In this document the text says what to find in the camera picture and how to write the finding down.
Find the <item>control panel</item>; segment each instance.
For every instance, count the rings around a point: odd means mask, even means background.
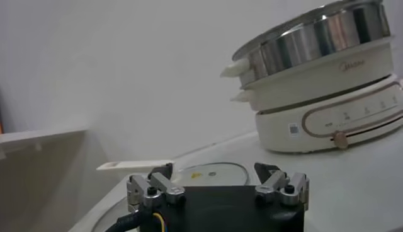
[[[312,137],[331,137],[337,131],[350,133],[387,122],[402,115],[400,85],[383,88],[308,111],[302,119]]]

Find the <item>sticker label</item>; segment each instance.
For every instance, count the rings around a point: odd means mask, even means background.
[[[289,124],[288,125],[288,131],[290,133],[291,137],[297,137],[300,135],[300,127],[298,124]]]
[[[194,173],[191,174],[191,178],[192,178],[192,179],[196,179],[196,178],[198,178],[198,177],[201,177],[202,175],[203,175],[203,174],[201,174],[201,173],[194,172]]]

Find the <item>cream appliance base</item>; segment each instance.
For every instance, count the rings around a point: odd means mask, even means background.
[[[304,107],[259,112],[256,125],[265,149],[307,153],[347,148],[403,124],[403,95],[396,75],[366,88]]]

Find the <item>screw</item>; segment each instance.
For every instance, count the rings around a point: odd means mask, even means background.
[[[157,194],[157,188],[155,187],[147,188],[147,195],[156,195],[156,194]]]
[[[294,188],[294,186],[292,186],[292,185],[287,185],[287,186],[284,188],[284,192],[285,192],[286,194],[293,194],[294,191],[295,191],[295,188]]]

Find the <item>metal bracket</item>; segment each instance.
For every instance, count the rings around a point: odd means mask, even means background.
[[[309,208],[309,179],[303,173],[295,173],[290,183],[281,188],[280,201],[286,206],[295,206],[301,202],[305,211]]]
[[[184,188],[175,185],[161,173],[153,173],[150,177],[150,183],[152,186],[157,187],[166,194],[166,200],[168,203],[180,204],[184,202]]]
[[[256,200],[262,204],[273,202],[278,189],[284,187],[287,182],[288,178],[285,172],[274,172],[267,181],[255,187]]]
[[[152,187],[142,176],[133,175],[130,176],[127,182],[127,200],[130,205],[132,205],[131,203],[135,204],[138,202],[147,208],[153,208],[161,205],[162,194],[158,189]]]

